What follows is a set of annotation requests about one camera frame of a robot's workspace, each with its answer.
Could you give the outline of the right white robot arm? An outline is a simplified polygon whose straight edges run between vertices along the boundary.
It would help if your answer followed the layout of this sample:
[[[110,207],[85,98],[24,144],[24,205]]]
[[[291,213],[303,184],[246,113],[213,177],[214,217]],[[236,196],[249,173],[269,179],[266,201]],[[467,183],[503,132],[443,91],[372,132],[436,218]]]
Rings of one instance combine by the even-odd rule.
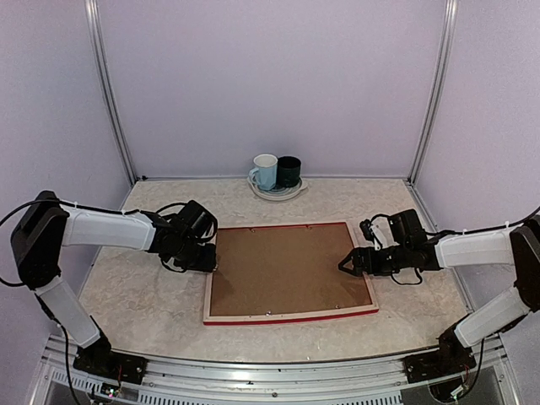
[[[539,310],[539,213],[473,230],[427,231],[413,209],[377,214],[359,225],[369,247],[356,247],[337,265],[355,277],[394,278],[453,270],[472,301],[471,312],[440,336],[431,359],[450,374],[484,338],[512,328]]]

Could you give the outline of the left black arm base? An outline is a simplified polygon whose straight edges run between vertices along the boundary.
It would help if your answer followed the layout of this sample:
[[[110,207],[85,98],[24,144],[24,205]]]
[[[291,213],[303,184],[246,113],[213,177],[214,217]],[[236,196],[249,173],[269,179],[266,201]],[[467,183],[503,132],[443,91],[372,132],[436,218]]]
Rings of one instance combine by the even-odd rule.
[[[78,347],[73,368],[119,383],[141,385],[147,363],[142,356],[113,350],[109,339],[100,331],[96,342],[87,348]]]

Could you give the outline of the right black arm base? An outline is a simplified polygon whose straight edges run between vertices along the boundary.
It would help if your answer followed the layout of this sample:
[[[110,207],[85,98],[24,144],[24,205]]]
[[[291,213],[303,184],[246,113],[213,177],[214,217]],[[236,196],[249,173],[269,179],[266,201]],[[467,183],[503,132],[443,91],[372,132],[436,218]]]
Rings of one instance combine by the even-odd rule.
[[[462,345],[455,329],[456,326],[449,327],[439,336],[436,350],[404,358],[409,384],[453,375],[477,366],[472,349]]]

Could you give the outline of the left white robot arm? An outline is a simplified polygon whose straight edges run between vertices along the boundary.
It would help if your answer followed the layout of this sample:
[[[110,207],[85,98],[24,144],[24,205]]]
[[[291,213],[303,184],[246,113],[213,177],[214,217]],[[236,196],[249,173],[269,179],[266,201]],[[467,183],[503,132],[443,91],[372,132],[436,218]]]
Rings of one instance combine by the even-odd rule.
[[[117,368],[118,358],[79,301],[88,272],[105,247],[156,255],[174,273],[212,272],[217,265],[218,220],[194,200],[156,211],[110,210],[64,201],[44,190],[13,210],[22,216],[10,236],[19,285],[32,291],[48,316],[80,347],[100,375]]]

